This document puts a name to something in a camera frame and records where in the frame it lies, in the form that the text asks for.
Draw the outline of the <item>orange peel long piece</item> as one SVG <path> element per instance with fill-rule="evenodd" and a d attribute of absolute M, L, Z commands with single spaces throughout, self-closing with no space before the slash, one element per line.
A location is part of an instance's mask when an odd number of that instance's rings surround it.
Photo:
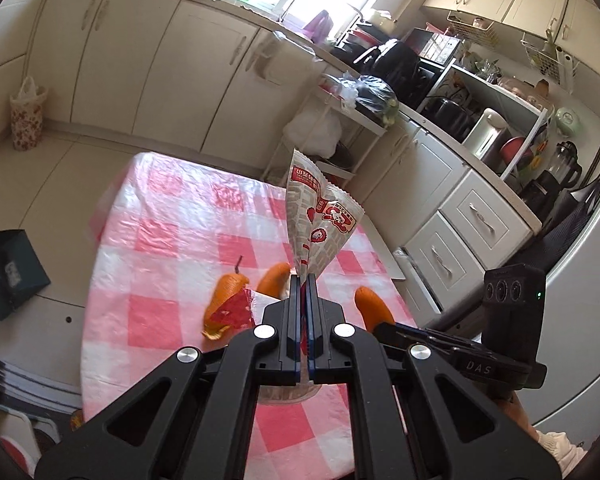
<path fill-rule="evenodd" d="M 355 291 L 354 303 L 362 315 L 366 330 L 370 333 L 380 324 L 393 325 L 396 322 L 385 301 L 368 287 L 361 286 Z"/>

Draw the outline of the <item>dark plastic bag on rack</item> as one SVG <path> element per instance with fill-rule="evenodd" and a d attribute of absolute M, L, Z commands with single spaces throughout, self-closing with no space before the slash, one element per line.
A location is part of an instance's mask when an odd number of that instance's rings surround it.
<path fill-rule="evenodd" d="M 354 82 L 358 92 L 355 108 L 376 125 L 389 128 L 396 121 L 399 101 L 391 87 L 382 79 L 363 75 Z"/>

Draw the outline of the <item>black backpack on counter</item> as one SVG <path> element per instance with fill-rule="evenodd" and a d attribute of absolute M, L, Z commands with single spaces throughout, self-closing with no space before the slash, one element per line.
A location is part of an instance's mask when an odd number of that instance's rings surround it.
<path fill-rule="evenodd" d="M 371 47 L 353 61 L 353 68 L 361 75 L 385 81 L 398 100 L 407 105 L 416 90 L 420 57 L 400 39 L 392 38 Z"/>

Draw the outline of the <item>white plastic bag on rack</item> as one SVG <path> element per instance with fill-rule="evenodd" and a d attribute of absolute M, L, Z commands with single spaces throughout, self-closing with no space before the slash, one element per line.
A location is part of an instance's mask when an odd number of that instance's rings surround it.
<path fill-rule="evenodd" d="M 332 110 L 308 107 L 288 122 L 283 135 L 303 154 L 329 158 L 336 152 L 342 127 Z"/>

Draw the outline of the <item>floral bag on floor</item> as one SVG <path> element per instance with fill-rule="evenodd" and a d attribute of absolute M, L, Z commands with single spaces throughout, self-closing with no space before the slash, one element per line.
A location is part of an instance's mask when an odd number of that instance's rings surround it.
<path fill-rule="evenodd" d="M 27 76 L 18 92 L 9 98 L 10 131 L 16 151 L 32 150 L 41 142 L 47 96 L 47 89 L 38 86 L 32 76 Z"/>

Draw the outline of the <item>white tiered storage rack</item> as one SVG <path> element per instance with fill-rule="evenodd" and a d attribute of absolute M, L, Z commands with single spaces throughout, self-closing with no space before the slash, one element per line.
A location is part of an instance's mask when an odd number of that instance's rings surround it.
<path fill-rule="evenodd" d="M 293 151 L 299 151 L 315 162 L 329 181 L 346 185 L 393 125 L 396 114 L 398 99 L 382 79 L 321 76 L 283 128 L 261 179 L 283 186 L 286 163 Z"/>

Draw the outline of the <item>pink checkered plastic tablecloth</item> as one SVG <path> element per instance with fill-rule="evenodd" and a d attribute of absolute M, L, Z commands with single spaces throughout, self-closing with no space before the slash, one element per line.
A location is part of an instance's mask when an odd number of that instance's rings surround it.
<path fill-rule="evenodd" d="M 219 278 L 240 272 L 256 287 L 275 263 L 292 262 L 285 190 L 193 162 L 143 153 L 104 195 L 92 230 L 99 242 L 86 303 L 81 390 L 85 420 L 114 402 L 175 350 L 208 351 L 204 310 Z M 354 305 L 360 286 L 394 318 L 415 325 L 362 226 L 318 278 L 322 298 Z M 259 404 L 245 479 L 337 479 L 353 471 L 347 390 L 323 386 L 311 399 Z"/>

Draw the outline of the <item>silver red snack bag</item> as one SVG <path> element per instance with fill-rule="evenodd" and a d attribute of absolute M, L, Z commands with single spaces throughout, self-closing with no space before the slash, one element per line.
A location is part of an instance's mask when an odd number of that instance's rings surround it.
<path fill-rule="evenodd" d="M 292 152 L 285 202 L 294 268 L 304 284 L 309 275 L 318 278 L 335 259 L 358 227 L 364 209 L 298 150 Z"/>

